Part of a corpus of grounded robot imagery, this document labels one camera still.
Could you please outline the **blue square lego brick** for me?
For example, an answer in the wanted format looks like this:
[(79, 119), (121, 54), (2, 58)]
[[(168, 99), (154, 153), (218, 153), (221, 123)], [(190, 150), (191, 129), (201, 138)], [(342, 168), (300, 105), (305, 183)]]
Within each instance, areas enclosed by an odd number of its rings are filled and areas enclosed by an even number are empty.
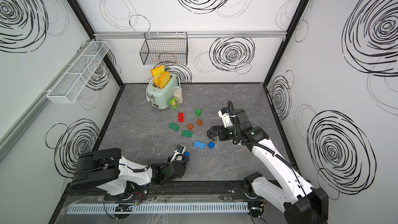
[(214, 144), (213, 142), (209, 142), (209, 143), (207, 144), (207, 146), (208, 146), (210, 149), (213, 149), (213, 148), (215, 147), (215, 144)]

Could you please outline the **light blue long lego brick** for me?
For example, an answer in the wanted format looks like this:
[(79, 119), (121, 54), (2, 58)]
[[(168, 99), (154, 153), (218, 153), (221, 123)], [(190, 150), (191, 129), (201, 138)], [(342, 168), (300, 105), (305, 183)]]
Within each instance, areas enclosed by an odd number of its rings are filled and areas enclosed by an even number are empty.
[(193, 147), (199, 148), (199, 149), (204, 149), (205, 145), (206, 145), (205, 143), (199, 142), (199, 141), (194, 141), (194, 143), (193, 143)]

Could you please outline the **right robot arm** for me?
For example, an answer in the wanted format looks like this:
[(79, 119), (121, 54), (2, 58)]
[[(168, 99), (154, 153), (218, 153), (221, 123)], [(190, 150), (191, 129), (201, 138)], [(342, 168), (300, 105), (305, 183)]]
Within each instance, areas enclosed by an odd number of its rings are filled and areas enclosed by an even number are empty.
[(288, 224), (325, 224), (329, 218), (328, 194), (315, 188), (304, 179), (280, 154), (269, 135), (261, 128), (252, 126), (243, 109), (235, 109), (228, 100), (219, 112), (222, 125), (214, 125), (207, 131), (212, 141), (232, 141), (245, 146), (268, 168), (277, 184), (259, 173), (246, 177), (247, 195), (258, 196), (284, 215)]

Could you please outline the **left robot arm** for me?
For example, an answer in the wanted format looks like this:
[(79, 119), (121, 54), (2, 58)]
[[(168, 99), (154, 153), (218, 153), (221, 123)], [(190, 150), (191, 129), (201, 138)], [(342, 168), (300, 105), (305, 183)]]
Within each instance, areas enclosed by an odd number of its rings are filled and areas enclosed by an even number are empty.
[(167, 162), (148, 162), (147, 165), (129, 161), (122, 156), (119, 148), (92, 151), (79, 156), (70, 188), (99, 188), (112, 196), (118, 196), (129, 191), (128, 184), (167, 184), (182, 178), (189, 161), (186, 147), (182, 145), (177, 145)]

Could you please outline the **light green square lego brick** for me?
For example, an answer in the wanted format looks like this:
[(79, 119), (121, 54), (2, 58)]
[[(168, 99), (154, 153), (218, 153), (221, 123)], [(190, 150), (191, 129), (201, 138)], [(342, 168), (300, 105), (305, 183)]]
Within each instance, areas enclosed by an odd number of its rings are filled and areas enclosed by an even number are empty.
[(202, 110), (201, 110), (200, 108), (196, 109), (196, 110), (195, 110), (195, 114), (196, 114), (197, 116), (201, 116), (201, 115), (202, 115)]

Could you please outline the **red long lego brick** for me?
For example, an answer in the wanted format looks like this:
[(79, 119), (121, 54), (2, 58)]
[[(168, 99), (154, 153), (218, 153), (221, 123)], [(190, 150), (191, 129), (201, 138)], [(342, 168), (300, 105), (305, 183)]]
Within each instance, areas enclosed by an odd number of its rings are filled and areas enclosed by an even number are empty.
[(180, 123), (184, 122), (183, 113), (178, 113), (178, 122), (180, 122)]

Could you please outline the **dark green long lego brick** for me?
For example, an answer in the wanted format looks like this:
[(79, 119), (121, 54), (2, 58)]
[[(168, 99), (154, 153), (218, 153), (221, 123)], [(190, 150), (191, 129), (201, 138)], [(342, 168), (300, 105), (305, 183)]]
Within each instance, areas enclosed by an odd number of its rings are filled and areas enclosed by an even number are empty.
[(175, 123), (172, 123), (172, 122), (171, 122), (171, 123), (169, 124), (169, 128), (172, 129), (173, 131), (178, 131), (179, 128), (180, 128), (180, 126), (177, 125), (177, 124), (175, 124)]

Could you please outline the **clear glass with green packet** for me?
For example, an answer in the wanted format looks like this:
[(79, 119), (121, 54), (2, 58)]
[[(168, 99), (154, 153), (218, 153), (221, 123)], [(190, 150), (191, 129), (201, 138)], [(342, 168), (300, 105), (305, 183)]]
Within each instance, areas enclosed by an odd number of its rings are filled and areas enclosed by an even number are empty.
[(179, 111), (180, 102), (175, 96), (169, 97), (167, 100), (167, 105), (172, 113), (177, 113)]

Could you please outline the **jar of beige grains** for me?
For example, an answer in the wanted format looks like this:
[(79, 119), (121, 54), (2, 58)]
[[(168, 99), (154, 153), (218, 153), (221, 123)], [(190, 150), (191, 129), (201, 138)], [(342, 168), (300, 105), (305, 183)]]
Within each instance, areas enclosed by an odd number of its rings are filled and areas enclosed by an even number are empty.
[(182, 87), (176, 86), (172, 89), (173, 96), (178, 99), (179, 103), (183, 102)]

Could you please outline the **mint green toaster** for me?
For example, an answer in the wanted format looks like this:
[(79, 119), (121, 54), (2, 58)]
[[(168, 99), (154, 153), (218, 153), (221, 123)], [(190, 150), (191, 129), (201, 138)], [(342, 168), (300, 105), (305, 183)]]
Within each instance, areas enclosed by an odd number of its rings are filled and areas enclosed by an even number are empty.
[(164, 110), (169, 107), (169, 101), (176, 99), (177, 103), (180, 103), (179, 98), (173, 95), (173, 89), (179, 84), (178, 78), (175, 74), (171, 74), (171, 80), (168, 84), (160, 89), (155, 86), (154, 78), (150, 81), (146, 88), (146, 98), (151, 105), (157, 109)]

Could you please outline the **orange toast slice front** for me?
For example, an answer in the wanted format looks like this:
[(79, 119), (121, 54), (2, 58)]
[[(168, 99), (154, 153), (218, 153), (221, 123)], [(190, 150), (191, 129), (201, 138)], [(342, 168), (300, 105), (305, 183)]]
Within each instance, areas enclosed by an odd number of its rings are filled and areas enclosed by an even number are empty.
[(171, 80), (171, 75), (169, 72), (164, 72), (159, 80), (159, 87), (160, 89), (163, 89)]

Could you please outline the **yellow toast slice back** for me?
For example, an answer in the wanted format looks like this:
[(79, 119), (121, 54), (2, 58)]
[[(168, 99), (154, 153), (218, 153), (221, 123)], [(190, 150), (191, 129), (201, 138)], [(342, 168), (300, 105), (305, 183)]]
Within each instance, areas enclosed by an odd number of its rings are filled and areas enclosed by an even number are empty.
[(150, 72), (153, 78), (153, 82), (155, 83), (155, 86), (158, 87), (160, 83), (160, 78), (165, 73), (164, 65), (162, 64), (160, 66), (157, 66), (153, 68)]

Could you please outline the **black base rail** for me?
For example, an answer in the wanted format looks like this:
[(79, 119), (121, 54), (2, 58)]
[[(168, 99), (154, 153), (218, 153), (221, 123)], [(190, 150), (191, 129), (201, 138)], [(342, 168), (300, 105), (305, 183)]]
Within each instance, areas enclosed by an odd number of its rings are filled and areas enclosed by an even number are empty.
[(233, 200), (266, 199), (265, 192), (276, 192), (282, 197), (288, 196), (287, 189), (282, 189), (282, 184), (277, 180), (266, 180), (261, 174), (254, 173), (244, 180), (233, 181), (168, 181), (165, 183), (149, 183), (139, 186), (133, 182), (126, 182), (122, 189), (113, 189), (114, 186), (98, 186), (98, 189), (106, 191), (120, 201), (132, 199), (150, 201), (155, 198), (167, 197), (193, 197), (205, 196), (226, 197)]

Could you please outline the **white mesh wall shelf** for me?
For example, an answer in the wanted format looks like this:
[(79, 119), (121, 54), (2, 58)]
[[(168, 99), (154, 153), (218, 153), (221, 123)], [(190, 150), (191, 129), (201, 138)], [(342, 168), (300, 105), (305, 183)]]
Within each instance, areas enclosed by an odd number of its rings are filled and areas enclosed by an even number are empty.
[(84, 46), (51, 88), (47, 99), (55, 104), (72, 104), (85, 88), (94, 91), (104, 89), (110, 80), (109, 69), (103, 61), (109, 50), (106, 41), (91, 41)]

